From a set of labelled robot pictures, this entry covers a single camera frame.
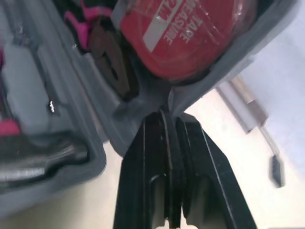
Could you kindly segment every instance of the pink tool grip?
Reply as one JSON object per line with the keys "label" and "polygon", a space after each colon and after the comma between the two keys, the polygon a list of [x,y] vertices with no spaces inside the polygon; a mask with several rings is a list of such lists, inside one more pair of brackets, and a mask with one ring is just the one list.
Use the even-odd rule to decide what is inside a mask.
{"label": "pink tool grip", "polygon": [[102,6],[95,6],[87,8],[84,0],[81,0],[81,8],[86,21],[93,21],[94,19],[103,16],[109,18],[112,14],[112,9]]}
{"label": "pink tool grip", "polygon": [[0,121],[0,136],[19,135],[19,126],[14,120]]}
{"label": "pink tool grip", "polygon": [[75,28],[81,48],[88,50],[89,30],[92,28],[92,26],[85,22],[79,23],[70,11],[65,13],[64,19],[65,21],[68,20]]}
{"label": "pink tool grip", "polygon": [[4,56],[3,56],[3,49],[0,47],[0,70],[3,67],[4,64]]}

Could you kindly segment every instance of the white surface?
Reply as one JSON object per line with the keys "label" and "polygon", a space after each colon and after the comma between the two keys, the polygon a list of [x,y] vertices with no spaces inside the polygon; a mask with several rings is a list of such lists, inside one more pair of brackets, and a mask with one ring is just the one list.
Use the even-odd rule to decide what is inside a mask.
{"label": "white surface", "polygon": [[[286,186],[274,187],[268,178],[271,152],[258,130],[245,135],[216,91],[188,112],[227,155],[259,229],[305,227],[305,184],[286,162]],[[107,167],[102,176],[56,200],[0,221],[0,228],[112,229],[121,158],[110,144],[104,147]]]}
{"label": "white surface", "polygon": [[305,177],[305,3],[241,76],[269,113],[266,128]]}

